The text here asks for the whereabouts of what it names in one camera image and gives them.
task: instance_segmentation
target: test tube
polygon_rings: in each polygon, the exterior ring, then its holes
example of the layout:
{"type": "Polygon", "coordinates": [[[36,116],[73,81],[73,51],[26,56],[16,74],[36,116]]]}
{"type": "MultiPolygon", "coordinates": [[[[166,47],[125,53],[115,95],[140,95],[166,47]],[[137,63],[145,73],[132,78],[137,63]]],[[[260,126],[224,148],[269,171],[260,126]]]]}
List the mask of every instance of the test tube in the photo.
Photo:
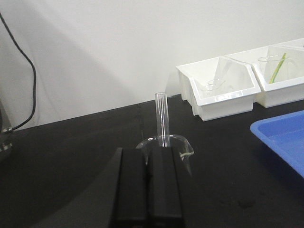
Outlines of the test tube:
{"type": "Polygon", "coordinates": [[[169,114],[166,93],[155,94],[155,108],[159,146],[170,147],[169,114]]]}

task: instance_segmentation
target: black cable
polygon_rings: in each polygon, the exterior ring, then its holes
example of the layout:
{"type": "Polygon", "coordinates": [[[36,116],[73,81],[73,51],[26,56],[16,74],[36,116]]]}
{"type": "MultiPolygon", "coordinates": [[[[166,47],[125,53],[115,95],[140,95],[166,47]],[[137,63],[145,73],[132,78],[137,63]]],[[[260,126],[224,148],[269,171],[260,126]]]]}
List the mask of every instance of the black cable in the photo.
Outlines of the black cable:
{"type": "Polygon", "coordinates": [[[4,25],[4,27],[6,28],[7,32],[9,33],[9,36],[11,38],[11,40],[14,42],[16,48],[20,51],[20,53],[24,56],[24,58],[30,63],[30,65],[32,66],[33,69],[33,77],[34,77],[34,83],[33,83],[33,109],[32,109],[32,113],[30,114],[30,116],[21,124],[19,124],[16,127],[12,127],[11,130],[14,131],[20,127],[22,127],[23,125],[25,125],[28,121],[31,120],[31,118],[33,117],[34,113],[35,113],[35,109],[36,109],[36,80],[37,80],[37,76],[36,76],[36,69],[34,67],[34,64],[32,63],[32,61],[29,59],[29,57],[22,51],[22,49],[19,47],[18,43],[16,42],[14,36],[12,35],[12,33],[10,32],[10,29],[8,27],[8,25],[6,24],[4,18],[2,17],[2,14],[0,12],[0,18],[2,20],[2,23],[4,25]]]}

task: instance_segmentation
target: white plastic tray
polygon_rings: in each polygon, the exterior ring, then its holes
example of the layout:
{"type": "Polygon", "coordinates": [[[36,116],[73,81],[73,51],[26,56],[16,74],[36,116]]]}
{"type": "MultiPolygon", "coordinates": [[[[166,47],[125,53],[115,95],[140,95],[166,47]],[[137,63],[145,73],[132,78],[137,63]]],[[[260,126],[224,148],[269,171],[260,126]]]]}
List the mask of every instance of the white plastic tray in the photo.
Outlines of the white plastic tray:
{"type": "Polygon", "coordinates": [[[256,95],[256,101],[262,106],[271,107],[304,99],[304,50],[273,45],[230,54],[227,57],[249,63],[253,67],[262,89],[262,92],[256,95]],[[282,56],[284,53],[293,60],[293,66],[289,67],[288,77],[269,84],[269,78],[260,70],[258,59],[274,55],[282,56]]]}
{"type": "Polygon", "coordinates": [[[204,121],[251,111],[254,94],[261,91],[251,66],[228,57],[177,66],[177,69],[182,99],[204,121]],[[221,78],[224,83],[218,89],[206,91],[206,85],[214,78],[221,78]]]}

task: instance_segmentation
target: blue plastic tray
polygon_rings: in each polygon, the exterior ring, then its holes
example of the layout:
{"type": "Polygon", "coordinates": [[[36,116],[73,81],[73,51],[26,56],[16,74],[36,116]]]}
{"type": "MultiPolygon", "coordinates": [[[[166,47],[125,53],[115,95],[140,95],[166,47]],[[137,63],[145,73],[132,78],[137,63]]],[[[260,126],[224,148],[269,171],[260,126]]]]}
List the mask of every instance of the blue plastic tray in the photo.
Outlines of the blue plastic tray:
{"type": "Polygon", "coordinates": [[[254,122],[250,130],[304,178],[304,111],[254,122]]]}

